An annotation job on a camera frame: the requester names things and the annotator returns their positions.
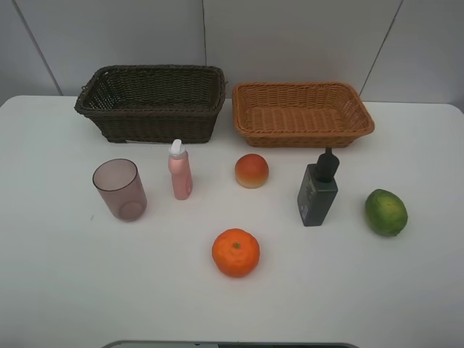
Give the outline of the dark brown wicker basket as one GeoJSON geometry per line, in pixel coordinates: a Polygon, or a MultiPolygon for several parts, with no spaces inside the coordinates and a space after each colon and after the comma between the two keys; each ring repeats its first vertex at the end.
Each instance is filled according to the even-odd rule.
{"type": "Polygon", "coordinates": [[[204,144],[225,101],[225,76],[201,65],[111,65],[82,88],[75,111],[111,143],[204,144]]]}

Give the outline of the green lime fruit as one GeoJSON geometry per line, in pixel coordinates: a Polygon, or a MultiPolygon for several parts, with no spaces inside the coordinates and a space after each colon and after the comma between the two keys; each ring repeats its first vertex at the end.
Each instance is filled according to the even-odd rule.
{"type": "Polygon", "coordinates": [[[405,204],[397,195],[378,188],[365,200],[365,219],[374,233],[394,237],[407,225],[408,213],[405,204]]]}

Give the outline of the red orange peach fruit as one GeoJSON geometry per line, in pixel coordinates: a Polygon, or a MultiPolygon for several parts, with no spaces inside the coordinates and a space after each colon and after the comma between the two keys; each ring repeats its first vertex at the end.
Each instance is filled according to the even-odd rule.
{"type": "Polygon", "coordinates": [[[235,164],[236,182],[246,189],[257,189],[263,186],[269,176],[266,160],[258,154],[246,154],[235,164]]]}

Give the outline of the light orange wicker basket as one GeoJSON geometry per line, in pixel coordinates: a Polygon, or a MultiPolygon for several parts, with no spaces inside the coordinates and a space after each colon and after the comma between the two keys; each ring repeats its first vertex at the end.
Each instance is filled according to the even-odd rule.
{"type": "Polygon", "coordinates": [[[236,130],[254,147],[344,148],[375,129],[346,83],[240,83],[232,105],[236,130]]]}

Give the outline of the orange tangerine fruit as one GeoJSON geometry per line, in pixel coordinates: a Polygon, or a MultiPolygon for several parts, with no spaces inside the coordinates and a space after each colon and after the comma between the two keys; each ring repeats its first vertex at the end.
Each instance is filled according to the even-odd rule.
{"type": "Polygon", "coordinates": [[[252,234],[239,228],[228,229],[215,239],[212,258],[221,273],[243,278],[257,267],[260,245],[252,234]]]}

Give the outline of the pink bottle white cap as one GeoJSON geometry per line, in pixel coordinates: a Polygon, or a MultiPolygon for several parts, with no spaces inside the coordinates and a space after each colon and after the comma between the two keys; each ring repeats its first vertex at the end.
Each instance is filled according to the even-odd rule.
{"type": "Polygon", "coordinates": [[[188,199],[193,188],[193,181],[189,154],[180,139],[174,140],[171,144],[169,149],[168,169],[171,174],[175,198],[178,200],[188,199]]]}

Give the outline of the dark green pump bottle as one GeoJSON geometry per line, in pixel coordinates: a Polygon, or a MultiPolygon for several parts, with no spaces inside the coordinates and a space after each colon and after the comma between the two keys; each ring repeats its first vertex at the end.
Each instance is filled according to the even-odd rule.
{"type": "Polygon", "coordinates": [[[326,147],[318,161],[308,164],[297,196],[303,226],[321,226],[338,193],[335,174],[339,159],[326,147]]]}

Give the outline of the translucent pink plastic cup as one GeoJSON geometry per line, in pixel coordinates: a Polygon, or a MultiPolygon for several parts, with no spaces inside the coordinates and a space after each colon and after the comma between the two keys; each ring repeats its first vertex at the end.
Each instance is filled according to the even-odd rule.
{"type": "Polygon", "coordinates": [[[139,219],[147,199],[136,164],[129,159],[111,159],[95,169],[92,183],[112,215],[122,221],[139,219]]]}

